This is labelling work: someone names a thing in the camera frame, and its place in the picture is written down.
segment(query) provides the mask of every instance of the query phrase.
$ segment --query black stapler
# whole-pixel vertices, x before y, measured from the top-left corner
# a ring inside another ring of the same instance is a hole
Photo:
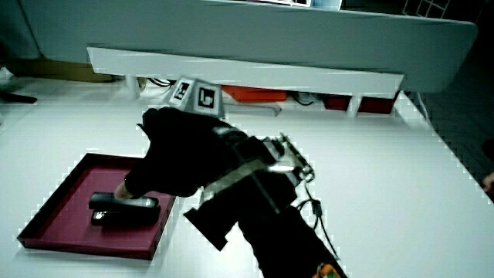
[[[152,225],[159,218],[161,207],[157,198],[141,196],[120,200],[112,192],[94,192],[90,209],[93,225]]]

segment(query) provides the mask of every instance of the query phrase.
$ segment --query red box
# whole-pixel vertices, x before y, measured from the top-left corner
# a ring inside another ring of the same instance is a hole
[[[321,95],[321,100],[324,103],[324,107],[328,110],[346,111],[351,98],[352,96],[346,96],[346,95],[333,95],[333,94]]]
[[[393,110],[394,102],[397,98],[398,93],[396,93],[392,99],[363,97],[358,112],[389,114]]]
[[[286,91],[222,85],[222,90],[242,103],[266,103],[286,100]]]
[[[140,160],[86,154],[17,237],[25,248],[152,260],[175,197],[150,192],[161,212],[154,225],[92,225],[94,192],[112,192]]]

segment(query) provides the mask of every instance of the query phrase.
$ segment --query cable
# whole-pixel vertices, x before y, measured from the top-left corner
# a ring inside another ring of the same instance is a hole
[[[311,102],[309,102],[309,103],[303,103],[303,102],[301,102],[301,101],[300,101],[300,98],[298,97],[298,93],[293,93],[293,94],[292,94],[292,97],[293,97],[293,99],[294,99],[297,103],[299,103],[300,105],[303,105],[303,106],[309,106],[310,104],[314,103],[313,101],[311,101]]]
[[[309,198],[300,202],[300,204],[297,205],[297,208],[299,209],[299,212],[300,212],[300,211],[302,211],[303,206],[305,204],[307,204],[308,202],[310,202],[310,204],[312,205],[312,212],[316,216],[316,222],[314,223],[313,230],[315,230],[317,228],[317,225],[320,222],[321,223],[321,229],[324,232],[324,237],[326,238],[327,242],[330,244],[331,249],[333,250],[334,259],[336,261],[340,260],[340,257],[338,256],[337,251],[334,249],[333,243],[331,243],[330,237],[327,235],[326,227],[324,226],[324,223],[323,223],[323,210],[321,208],[321,202],[314,199],[312,197],[312,195],[309,193],[309,189],[307,188],[307,183],[304,184],[304,188],[306,189],[306,193],[309,196]]]
[[[170,85],[170,81],[168,81],[168,80],[161,81],[158,78],[153,78],[153,80],[156,81],[156,82],[158,82],[158,83],[162,83],[164,85]]]

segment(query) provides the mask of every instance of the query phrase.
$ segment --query maroon tray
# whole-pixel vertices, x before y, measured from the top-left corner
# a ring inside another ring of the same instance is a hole
[[[139,160],[86,154],[17,239],[25,248],[153,259],[174,196],[156,192],[146,194],[160,202],[160,216],[154,225],[111,227],[91,224],[90,196],[94,192],[113,192]]]

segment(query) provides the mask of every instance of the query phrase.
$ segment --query black glove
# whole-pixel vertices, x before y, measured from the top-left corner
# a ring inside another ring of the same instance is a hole
[[[189,197],[228,169],[228,146],[212,130],[233,127],[217,118],[164,107],[146,111],[138,125],[151,145],[125,178],[134,197],[150,191]]]

